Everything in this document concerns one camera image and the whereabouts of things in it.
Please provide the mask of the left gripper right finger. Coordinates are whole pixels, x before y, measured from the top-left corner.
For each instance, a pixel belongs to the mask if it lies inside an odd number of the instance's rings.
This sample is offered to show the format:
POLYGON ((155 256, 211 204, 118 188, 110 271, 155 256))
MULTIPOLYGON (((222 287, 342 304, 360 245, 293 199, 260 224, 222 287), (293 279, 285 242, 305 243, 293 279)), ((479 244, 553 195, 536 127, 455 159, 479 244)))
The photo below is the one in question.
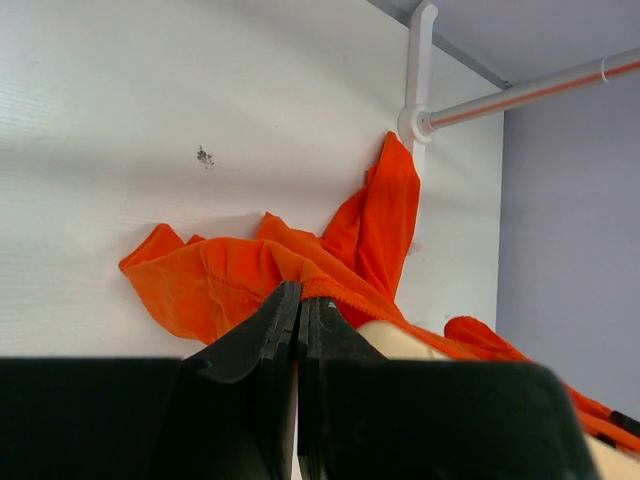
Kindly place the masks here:
POLYGON ((366 389, 387 358, 331 298, 301 304, 297 457, 304 479, 398 479, 400 461, 377 430, 383 415, 366 389))

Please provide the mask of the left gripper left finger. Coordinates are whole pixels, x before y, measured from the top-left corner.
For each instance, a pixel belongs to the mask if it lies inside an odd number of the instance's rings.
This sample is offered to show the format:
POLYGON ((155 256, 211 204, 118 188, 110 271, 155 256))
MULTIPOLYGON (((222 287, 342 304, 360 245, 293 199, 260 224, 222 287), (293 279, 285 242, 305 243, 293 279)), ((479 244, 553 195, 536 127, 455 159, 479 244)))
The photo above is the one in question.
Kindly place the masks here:
POLYGON ((172 479, 288 479, 301 287, 185 359, 169 409, 172 479))

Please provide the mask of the wooden hanger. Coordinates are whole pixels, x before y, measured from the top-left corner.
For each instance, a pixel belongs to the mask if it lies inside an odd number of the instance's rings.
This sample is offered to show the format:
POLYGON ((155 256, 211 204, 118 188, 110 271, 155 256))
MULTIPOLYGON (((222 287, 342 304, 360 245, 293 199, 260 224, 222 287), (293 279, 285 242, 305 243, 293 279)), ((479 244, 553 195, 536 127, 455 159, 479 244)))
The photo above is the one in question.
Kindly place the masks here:
MULTIPOLYGON (((432 348, 404 330, 383 321, 372 321, 357 331, 380 353, 390 359, 450 361, 443 352, 432 348)), ((602 479, 639 480, 639 456, 622 453, 587 434, 584 439, 602 479)))

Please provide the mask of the orange t shirt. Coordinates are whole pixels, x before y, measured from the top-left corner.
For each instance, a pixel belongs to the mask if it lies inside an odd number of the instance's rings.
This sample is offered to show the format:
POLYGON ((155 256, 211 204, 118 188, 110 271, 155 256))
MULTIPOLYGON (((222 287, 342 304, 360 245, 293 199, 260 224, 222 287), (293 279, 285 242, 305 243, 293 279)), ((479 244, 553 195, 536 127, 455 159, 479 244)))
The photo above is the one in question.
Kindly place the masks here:
POLYGON ((473 317, 454 317, 436 334, 410 324, 396 305, 420 187, 410 152, 388 133, 363 186, 322 235, 291 228, 273 214, 262 217, 252 239, 183 240, 161 223, 119 268, 159 325, 205 344, 293 281, 304 298, 333 298, 353 327, 380 320, 455 360, 522 361, 520 351, 473 317))

